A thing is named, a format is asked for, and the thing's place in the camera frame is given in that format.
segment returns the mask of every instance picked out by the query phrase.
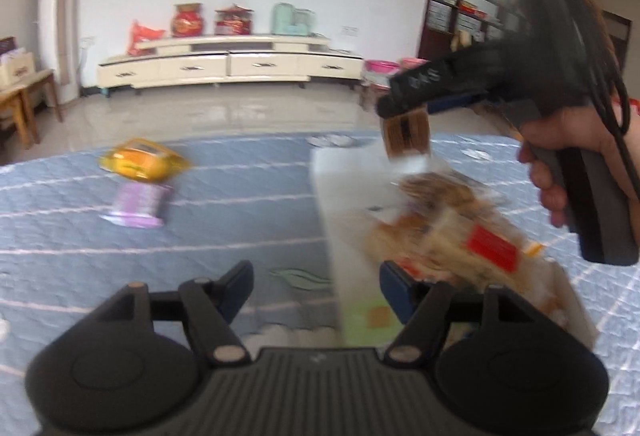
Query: white floor-standing air conditioner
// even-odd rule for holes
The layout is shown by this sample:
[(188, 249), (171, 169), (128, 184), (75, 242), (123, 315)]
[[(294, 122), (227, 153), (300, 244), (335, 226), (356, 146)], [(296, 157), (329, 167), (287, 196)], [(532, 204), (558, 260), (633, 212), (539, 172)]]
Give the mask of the white floor-standing air conditioner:
[(56, 73), (58, 100), (78, 98), (78, 0), (38, 0), (38, 38), (42, 67)]

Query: ribbed black surface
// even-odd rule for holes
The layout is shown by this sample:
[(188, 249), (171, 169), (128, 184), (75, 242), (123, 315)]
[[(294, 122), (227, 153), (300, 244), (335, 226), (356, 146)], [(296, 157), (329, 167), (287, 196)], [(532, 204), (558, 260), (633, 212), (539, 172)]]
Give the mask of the ribbed black surface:
[(248, 369), (214, 374), (185, 434), (207, 436), (482, 435), (455, 421), (417, 371), (372, 350), (264, 350)]

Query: tiled floor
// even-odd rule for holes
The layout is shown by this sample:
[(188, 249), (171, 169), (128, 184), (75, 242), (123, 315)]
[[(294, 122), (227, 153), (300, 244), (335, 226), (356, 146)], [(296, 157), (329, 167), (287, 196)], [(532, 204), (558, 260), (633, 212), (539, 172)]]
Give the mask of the tiled floor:
[[(377, 129), (374, 113), (363, 111), (358, 96), (339, 84), (227, 84), (132, 90), (79, 99), (65, 106), (65, 122), (50, 110), (37, 115), (42, 142), (24, 150), (16, 135), (7, 143), (10, 161), (106, 147), (131, 137), (165, 141), (213, 135), (292, 131)], [(435, 132), (499, 134), (469, 109), (430, 117)]]

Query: mattress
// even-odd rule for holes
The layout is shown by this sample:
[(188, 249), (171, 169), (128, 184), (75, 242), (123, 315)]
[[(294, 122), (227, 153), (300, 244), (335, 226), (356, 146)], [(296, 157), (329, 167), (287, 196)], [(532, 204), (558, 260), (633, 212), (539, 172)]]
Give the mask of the mattress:
[[(371, 134), (358, 135), (367, 142)], [(171, 143), (194, 168), (175, 179), (166, 226), (127, 229), (101, 219), (121, 180), (97, 154), (74, 153), (0, 168), (0, 426), (32, 434), (23, 392), (28, 362), (47, 343), (130, 281), (175, 289), (235, 262), (254, 262), (256, 286), (233, 328), (249, 346), (335, 340), (328, 254), (309, 180), (304, 135)], [(546, 222), (515, 142), (435, 137), (436, 154), (505, 193), (503, 212), (548, 244), (601, 331), (596, 353), (611, 388), (596, 429), (640, 434), (640, 268), (588, 265), (574, 235)], [(162, 328), (180, 338), (176, 326)]]

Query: device handle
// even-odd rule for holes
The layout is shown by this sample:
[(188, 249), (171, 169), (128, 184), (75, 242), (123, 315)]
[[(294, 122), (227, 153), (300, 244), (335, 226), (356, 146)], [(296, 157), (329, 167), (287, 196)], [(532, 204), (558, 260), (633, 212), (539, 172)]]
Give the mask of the device handle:
[[(540, 118), (532, 103), (505, 106), (516, 127)], [(566, 190), (569, 230), (578, 234), (580, 253), (592, 263), (628, 266), (638, 262), (638, 244), (629, 216), (629, 201), (600, 153), (570, 147), (549, 151), (531, 146)]]

